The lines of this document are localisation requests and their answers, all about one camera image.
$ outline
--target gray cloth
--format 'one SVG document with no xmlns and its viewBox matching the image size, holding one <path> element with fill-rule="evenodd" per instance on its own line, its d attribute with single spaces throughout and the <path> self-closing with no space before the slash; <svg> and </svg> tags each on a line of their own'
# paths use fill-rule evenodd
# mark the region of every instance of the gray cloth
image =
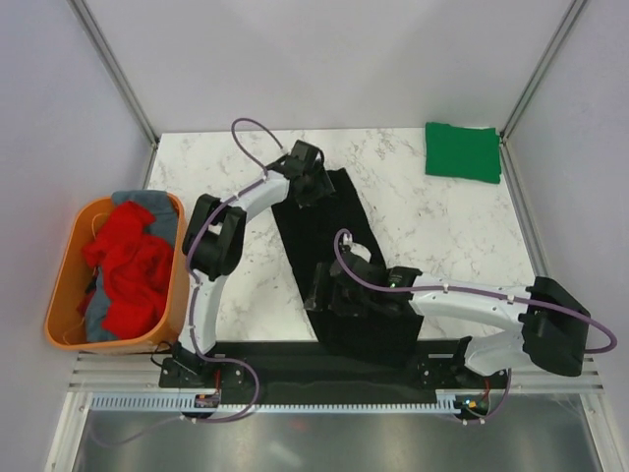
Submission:
<svg viewBox="0 0 629 472">
<path fill-rule="evenodd" d="M 161 190 L 130 190 L 115 192 L 111 201 L 117 207 L 124 202 L 135 202 L 155 216 L 155 222 L 147 228 L 148 234 L 165 239 L 172 248 L 177 238 L 177 212 L 168 194 Z"/>
<path fill-rule="evenodd" d="M 96 279 L 96 290 L 94 291 L 89 305 L 86 309 L 86 338 L 87 342 L 117 341 L 118 336 L 102 327 L 102 322 L 107 316 L 107 310 L 111 305 L 111 300 L 105 293 L 103 287 L 102 272 L 98 273 Z"/>
<path fill-rule="evenodd" d="M 178 214 L 168 198 L 166 192 L 160 190 L 131 190 L 115 192 L 111 201 L 117 207 L 124 202 L 135 202 L 146 208 L 155 216 L 155 222 L 146 229 L 148 234 L 166 240 L 172 248 L 177 238 Z M 86 338 L 87 342 L 117 341 L 118 337 L 104 329 L 102 322 L 107 316 L 111 300 L 107 297 L 103 287 L 102 272 L 96 279 L 96 291 L 86 309 Z"/>
</svg>

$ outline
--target white wall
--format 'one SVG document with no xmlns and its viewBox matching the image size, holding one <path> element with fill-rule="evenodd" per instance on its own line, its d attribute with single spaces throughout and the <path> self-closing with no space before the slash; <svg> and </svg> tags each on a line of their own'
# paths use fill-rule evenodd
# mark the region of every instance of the white wall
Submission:
<svg viewBox="0 0 629 472">
<path fill-rule="evenodd" d="M 590 2 L 512 139 L 552 274 L 618 334 L 598 363 L 626 441 L 628 18 L 626 0 Z"/>
<path fill-rule="evenodd" d="M 70 224 L 149 146 L 65 1 L 4 0 L 0 43 L 0 468 L 35 472 L 76 358 L 43 338 Z"/>
<path fill-rule="evenodd" d="M 569 0 L 87 0 L 159 132 L 501 126 Z"/>
</svg>

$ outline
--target red towel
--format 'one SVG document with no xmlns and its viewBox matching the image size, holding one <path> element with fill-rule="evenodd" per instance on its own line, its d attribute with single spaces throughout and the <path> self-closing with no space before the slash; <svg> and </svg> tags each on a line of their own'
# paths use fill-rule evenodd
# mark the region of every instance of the red towel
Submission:
<svg viewBox="0 0 629 472">
<path fill-rule="evenodd" d="M 143 206 L 116 207 L 93 242 L 83 247 L 87 264 L 100 266 L 111 306 L 102 327 L 120 339 L 142 336 L 155 327 L 166 308 L 173 249 L 144 233 L 155 220 Z"/>
</svg>

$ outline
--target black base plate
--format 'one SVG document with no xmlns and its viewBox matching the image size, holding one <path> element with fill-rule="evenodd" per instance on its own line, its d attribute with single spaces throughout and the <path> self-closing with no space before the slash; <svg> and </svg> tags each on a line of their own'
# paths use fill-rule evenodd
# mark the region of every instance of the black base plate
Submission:
<svg viewBox="0 0 629 472">
<path fill-rule="evenodd" d="M 393 368 L 329 354 L 317 342 L 221 342 L 214 357 L 244 360 L 260 379 L 258 404 L 333 405 L 435 402 L 438 389 L 485 388 L 485 380 L 463 369 L 452 369 L 459 342 L 419 341 L 406 365 Z M 249 403 L 254 380 L 241 366 L 217 364 L 222 401 Z M 506 376 L 489 378 L 492 388 L 504 388 Z M 165 359 L 159 386 L 163 388 L 214 388 L 216 377 L 204 377 Z"/>
</svg>

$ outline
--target metal floor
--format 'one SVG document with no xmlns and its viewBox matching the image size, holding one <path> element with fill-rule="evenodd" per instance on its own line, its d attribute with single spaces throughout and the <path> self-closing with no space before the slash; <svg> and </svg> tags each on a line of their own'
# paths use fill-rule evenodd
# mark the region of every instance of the metal floor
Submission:
<svg viewBox="0 0 629 472">
<path fill-rule="evenodd" d="M 168 415 L 92 411 L 85 431 L 116 441 Z M 266 413 L 224 425 L 177 421 L 111 449 L 85 433 L 74 472 L 600 470 L 578 395 L 514 395 L 484 426 L 422 414 Z"/>
</svg>

